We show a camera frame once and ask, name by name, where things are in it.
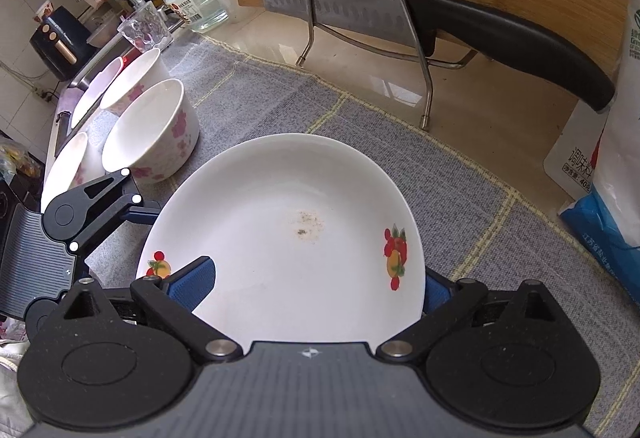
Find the white bowl pink flowers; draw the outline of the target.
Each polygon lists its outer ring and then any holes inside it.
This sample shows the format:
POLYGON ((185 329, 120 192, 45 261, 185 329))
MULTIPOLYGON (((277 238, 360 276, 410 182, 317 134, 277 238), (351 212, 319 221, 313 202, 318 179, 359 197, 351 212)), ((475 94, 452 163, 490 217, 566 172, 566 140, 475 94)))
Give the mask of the white bowl pink flowers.
POLYGON ((128 106, 102 150, 106 172, 126 168, 139 184, 157 184, 186 164, 200 136, 200 123, 183 82, 168 78, 128 106))

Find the white plate with fruit print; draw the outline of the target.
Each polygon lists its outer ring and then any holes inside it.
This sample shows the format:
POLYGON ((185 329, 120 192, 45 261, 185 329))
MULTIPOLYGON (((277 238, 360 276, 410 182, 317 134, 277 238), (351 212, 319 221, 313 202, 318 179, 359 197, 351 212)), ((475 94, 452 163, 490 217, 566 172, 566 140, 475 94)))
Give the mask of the white plate with fruit print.
POLYGON ((410 207, 374 161, 314 135, 262 137, 212 158, 171 195, 139 260, 207 256, 195 314, 256 342, 376 348, 420 319, 424 254, 410 207))

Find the grey checked dish mat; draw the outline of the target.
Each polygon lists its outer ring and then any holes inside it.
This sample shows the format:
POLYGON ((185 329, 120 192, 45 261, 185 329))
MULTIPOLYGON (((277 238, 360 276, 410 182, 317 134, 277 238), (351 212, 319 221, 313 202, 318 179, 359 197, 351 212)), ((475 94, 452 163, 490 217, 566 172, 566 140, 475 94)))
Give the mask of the grey checked dish mat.
POLYGON ((90 257, 105 286, 200 255, 217 268, 198 314, 248 346, 314 332, 378 345, 421 312, 423 276, 497 290, 541 281, 596 358, 586 421, 639 427, 639 313, 557 221, 429 135, 308 73, 184 34, 163 53, 200 123, 178 172, 146 184, 155 227, 124 224, 90 257))

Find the white plate near edge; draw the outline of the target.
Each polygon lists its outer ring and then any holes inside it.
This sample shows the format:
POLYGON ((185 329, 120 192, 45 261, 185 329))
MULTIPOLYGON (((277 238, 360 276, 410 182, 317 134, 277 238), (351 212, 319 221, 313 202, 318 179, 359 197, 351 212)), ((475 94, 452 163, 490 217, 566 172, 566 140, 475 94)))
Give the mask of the white plate near edge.
POLYGON ((58 195, 104 174, 98 149, 85 132, 80 132, 64 146, 44 180, 40 213, 43 214, 58 195))

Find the white plate at sink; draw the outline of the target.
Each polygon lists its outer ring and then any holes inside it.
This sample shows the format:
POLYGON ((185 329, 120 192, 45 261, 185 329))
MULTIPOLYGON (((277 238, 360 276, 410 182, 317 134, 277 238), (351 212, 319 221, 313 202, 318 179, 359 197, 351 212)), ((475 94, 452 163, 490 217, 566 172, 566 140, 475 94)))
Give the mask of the white plate at sink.
POLYGON ((79 99, 74 109, 72 119, 70 120, 70 128, 76 128, 98 108, 105 91, 111 86, 115 78, 119 76, 119 73, 122 72, 124 65, 124 59, 117 57, 91 81, 88 89, 79 99))

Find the clear drinking glass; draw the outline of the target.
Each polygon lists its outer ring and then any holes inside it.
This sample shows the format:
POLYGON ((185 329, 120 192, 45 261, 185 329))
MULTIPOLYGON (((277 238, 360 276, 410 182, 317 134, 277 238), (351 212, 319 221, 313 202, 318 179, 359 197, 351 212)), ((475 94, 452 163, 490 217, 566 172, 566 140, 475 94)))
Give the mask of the clear drinking glass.
POLYGON ((142 54, 153 48, 164 50, 174 40, 163 15, 152 2, 146 2, 122 19, 117 31, 142 54))

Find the black air fryer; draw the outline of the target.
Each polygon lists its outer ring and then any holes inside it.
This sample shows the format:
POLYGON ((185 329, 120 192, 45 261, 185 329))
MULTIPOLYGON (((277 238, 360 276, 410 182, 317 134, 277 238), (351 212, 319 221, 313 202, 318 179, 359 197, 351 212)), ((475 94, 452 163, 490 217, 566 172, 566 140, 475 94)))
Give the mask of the black air fryer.
POLYGON ((29 42, 58 80, 71 80, 98 51, 88 43, 90 36, 76 16, 58 7, 43 18, 29 42))

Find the white blue salt bag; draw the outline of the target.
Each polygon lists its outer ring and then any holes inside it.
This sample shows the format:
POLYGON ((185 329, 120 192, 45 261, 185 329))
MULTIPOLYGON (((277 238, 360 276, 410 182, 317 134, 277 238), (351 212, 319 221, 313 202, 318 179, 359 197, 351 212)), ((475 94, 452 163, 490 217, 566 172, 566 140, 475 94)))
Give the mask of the white blue salt bag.
POLYGON ((629 0, 616 98, 590 192, 562 210, 570 231, 639 301, 639 0, 629 0))

